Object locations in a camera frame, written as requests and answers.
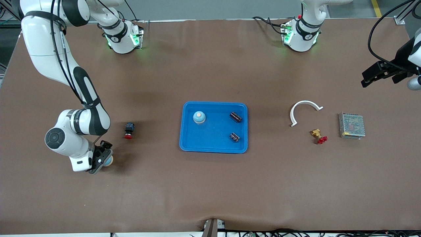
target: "blue plastic tray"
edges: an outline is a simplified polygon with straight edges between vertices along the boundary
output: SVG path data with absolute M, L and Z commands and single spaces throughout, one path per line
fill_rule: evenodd
M 202 111 L 206 115 L 203 124 L 193 121 L 196 111 Z M 242 121 L 234 121 L 229 116 L 231 112 L 238 114 Z M 229 137 L 232 132 L 240 137 L 238 142 Z M 180 130 L 182 150 L 241 154 L 247 150 L 247 144 L 248 114 L 245 104 L 202 101 L 189 101 L 184 104 Z

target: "small bottle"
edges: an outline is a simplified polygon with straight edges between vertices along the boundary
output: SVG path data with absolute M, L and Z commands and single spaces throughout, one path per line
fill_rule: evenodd
M 202 111 L 197 111 L 193 115 L 193 120 L 194 120 L 195 123 L 201 124 L 201 123 L 205 122 L 206 115 Z

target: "metal bracket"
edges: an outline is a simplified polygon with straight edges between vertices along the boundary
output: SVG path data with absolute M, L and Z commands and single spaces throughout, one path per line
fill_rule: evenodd
M 209 223 L 209 220 L 207 220 L 205 222 L 205 226 L 203 227 L 204 229 L 206 228 L 206 225 Z M 218 224 L 218 229 L 225 229 L 225 221 L 223 220 L 217 220 L 217 224 Z
M 407 17 L 411 13 L 412 9 L 417 4 L 417 2 L 418 1 L 413 1 L 411 3 L 408 3 L 408 5 L 406 5 L 406 7 L 402 11 L 400 11 L 397 16 L 393 16 L 397 25 L 405 25 L 405 17 Z
M 393 16 L 393 19 L 395 20 L 395 23 L 396 23 L 397 25 L 405 25 L 405 20 L 404 20 L 404 19 L 399 20 L 399 19 L 397 18 L 397 16 Z
M 9 1 L 0 0 L 0 5 L 3 6 L 9 12 L 9 14 L 12 15 L 16 20 L 21 21 L 19 13 L 14 11 L 12 4 Z
M 205 225 L 202 237 L 218 237 L 217 219 L 209 219 Z
M 142 47 L 143 47 L 143 35 L 144 35 L 145 31 L 141 26 L 139 26 L 137 24 L 133 24 L 133 26 L 134 26 L 134 35 L 137 37 L 137 40 L 139 41 L 138 42 L 139 45 L 136 48 L 142 49 Z

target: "brown tabletop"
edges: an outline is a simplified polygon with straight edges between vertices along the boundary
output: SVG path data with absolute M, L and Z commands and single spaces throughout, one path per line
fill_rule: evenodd
M 73 172 L 45 133 L 81 106 L 69 87 L 32 65 L 22 38 L 0 93 L 0 233 L 198 230 L 208 218 L 230 229 L 421 229 L 420 92 L 406 81 L 363 89 L 361 72 L 376 19 L 330 19 L 305 53 L 281 45 L 255 21 L 145 25 L 144 49 L 118 55 L 95 25 L 68 30 L 112 126 L 114 163 Z M 408 40 L 392 19 L 373 49 L 392 59 Z M 179 148 L 183 104 L 242 102 L 249 109 L 245 154 Z M 300 100 L 324 109 L 296 108 Z M 338 113 L 364 116 L 367 136 L 339 137 Z M 124 125 L 134 122 L 133 140 Z M 314 144 L 319 128 L 329 140 Z

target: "white curved pipe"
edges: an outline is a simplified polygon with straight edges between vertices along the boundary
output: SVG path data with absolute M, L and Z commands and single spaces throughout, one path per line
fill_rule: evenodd
M 323 106 L 319 107 L 318 105 L 316 105 L 316 103 L 311 102 L 309 100 L 302 100 L 302 101 L 299 101 L 299 102 L 295 103 L 295 105 L 292 107 L 291 112 L 290 112 L 290 118 L 291 118 L 291 122 L 292 122 L 291 127 L 293 127 L 297 124 L 297 121 L 295 120 L 295 117 L 294 117 L 294 109 L 295 109 L 295 107 L 297 107 L 297 105 L 301 105 L 301 104 L 311 105 L 317 111 L 323 109 Z

